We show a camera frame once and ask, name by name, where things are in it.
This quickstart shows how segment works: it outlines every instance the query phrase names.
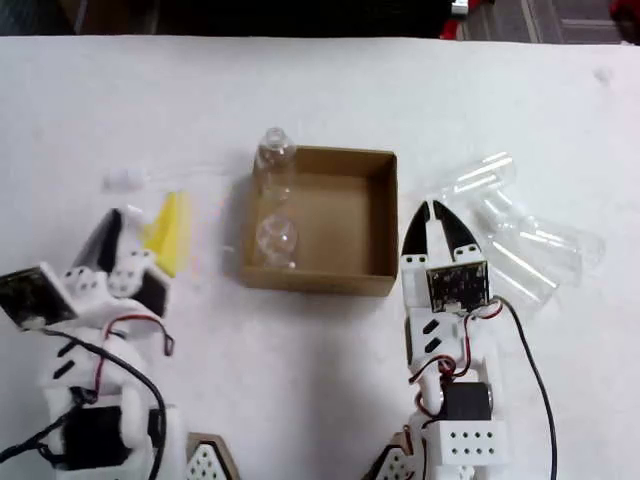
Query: white paper surface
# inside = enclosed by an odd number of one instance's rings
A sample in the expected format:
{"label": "white paper surface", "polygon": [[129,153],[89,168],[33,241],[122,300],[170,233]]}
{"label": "white paper surface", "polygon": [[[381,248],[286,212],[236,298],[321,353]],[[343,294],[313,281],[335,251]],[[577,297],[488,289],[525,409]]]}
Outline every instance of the white paper surface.
{"label": "white paper surface", "polygon": [[[532,212],[608,244],[580,290],[561,288],[526,321],[556,416],[559,477],[638,478],[639,85],[633,47],[3,38],[0,271],[40,260],[62,270],[107,208],[157,208],[162,191],[189,189],[198,274],[173,292],[176,355],[157,363],[168,400],[191,430],[224,436],[245,479],[357,479],[413,410],[400,284],[385,299],[239,285],[229,272],[257,141],[279,125],[300,144],[394,150],[401,235],[417,187],[447,165],[506,150]],[[126,166],[157,181],[129,196],[101,193],[103,176]],[[496,329],[508,478],[542,479],[540,394],[513,326]],[[0,321],[0,448],[48,423],[35,382],[49,342]],[[48,475],[35,454],[0,467],[0,478]]]}

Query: open cardboard box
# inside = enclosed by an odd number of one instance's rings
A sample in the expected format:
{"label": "open cardboard box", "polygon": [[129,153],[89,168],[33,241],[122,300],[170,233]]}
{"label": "open cardboard box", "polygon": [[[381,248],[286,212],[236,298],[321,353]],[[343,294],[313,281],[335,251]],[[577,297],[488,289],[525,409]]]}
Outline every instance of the open cardboard box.
{"label": "open cardboard box", "polygon": [[398,273],[393,152],[298,147],[293,193],[281,207],[298,230],[296,268],[269,268],[256,227],[274,205],[254,174],[242,276],[255,288],[388,295]]}

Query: gray floor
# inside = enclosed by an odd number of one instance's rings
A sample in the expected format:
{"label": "gray floor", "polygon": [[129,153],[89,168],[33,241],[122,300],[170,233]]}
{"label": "gray floor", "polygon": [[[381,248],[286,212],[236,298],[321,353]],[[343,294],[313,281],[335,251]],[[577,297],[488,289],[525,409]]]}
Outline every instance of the gray floor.
{"label": "gray floor", "polygon": [[464,40],[527,43],[620,43],[610,0],[496,0],[472,11]]}

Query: robotic arm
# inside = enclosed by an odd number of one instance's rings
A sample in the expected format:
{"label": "robotic arm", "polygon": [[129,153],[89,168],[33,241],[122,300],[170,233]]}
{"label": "robotic arm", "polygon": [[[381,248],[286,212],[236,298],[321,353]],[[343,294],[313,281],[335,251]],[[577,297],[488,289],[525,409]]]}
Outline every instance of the robotic arm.
{"label": "robotic arm", "polygon": [[[428,250],[431,211],[444,230],[444,258]],[[502,304],[491,300],[488,263],[468,228],[434,201],[411,221],[400,268],[417,411],[367,479],[490,480],[508,452],[498,356],[487,330]]]}
{"label": "robotic arm", "polygon": [[[143,377],[150,368],[137,340],[160,331],[164,353],[172,353],[173,338],[162,318],[170,276],[159,267],[156,252],[144,248],[134,213],[110,211],[60,278],[41,264],[0,279],[0,305],[20,328],[63,327],[62,333],[48,331],[71,335],[40,380],[51,421],[67,416],[43,447],[57,480],[149,478],[161,443],[154,478],[185,476],[187,435],[175,407],[156,406],[130,372],[69,340],[99,346]],[[74,408],[79,403],[81,408]],[[164,431],[158,428],[160,408]]]}

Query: yellow plastic piece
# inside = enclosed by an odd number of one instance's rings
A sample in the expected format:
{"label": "yellow plastic piece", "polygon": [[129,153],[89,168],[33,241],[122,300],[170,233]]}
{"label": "yellow plastic piece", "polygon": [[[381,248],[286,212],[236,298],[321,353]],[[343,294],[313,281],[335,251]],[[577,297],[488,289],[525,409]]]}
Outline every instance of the yellow plastic piece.
{"label": "yellow plastic piece", "polygon": [[156,254],[156,264],[175,277],[189,256],[190,211],[185,192],[167,195],[155,221],[145,229],[144,247]]}

